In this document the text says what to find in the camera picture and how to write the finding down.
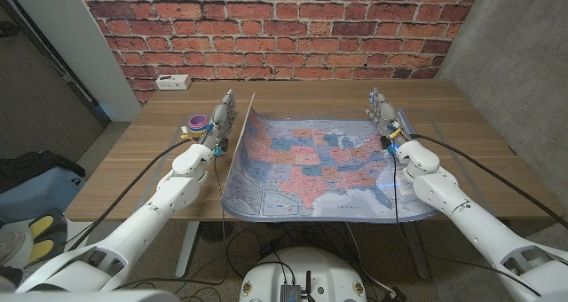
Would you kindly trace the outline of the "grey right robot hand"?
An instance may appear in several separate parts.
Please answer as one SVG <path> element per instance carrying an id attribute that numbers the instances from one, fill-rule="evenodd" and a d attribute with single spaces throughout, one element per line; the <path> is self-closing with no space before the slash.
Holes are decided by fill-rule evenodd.
<path id="1" fill-rule="evenodd" d="M 392 153 L 410 140 L 406 124 L 392 104 L 377 87 L 369 93 L 370 108 L 367 115 L 375 123 L 381 137 L 383 148 Z"/>

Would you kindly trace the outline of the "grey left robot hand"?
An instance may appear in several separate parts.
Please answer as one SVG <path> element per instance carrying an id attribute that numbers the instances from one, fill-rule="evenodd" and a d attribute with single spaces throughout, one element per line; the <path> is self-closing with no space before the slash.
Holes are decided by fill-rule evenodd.
<path id="1" fill-rule="evenodd" d="M 237 114 L 233 90 L 230 89 L 215 107 L 206 125 L 206 133 L 200 139 L 200 143 L 208 147 L 214 156 L 227 151 L 228 138 Z"/>

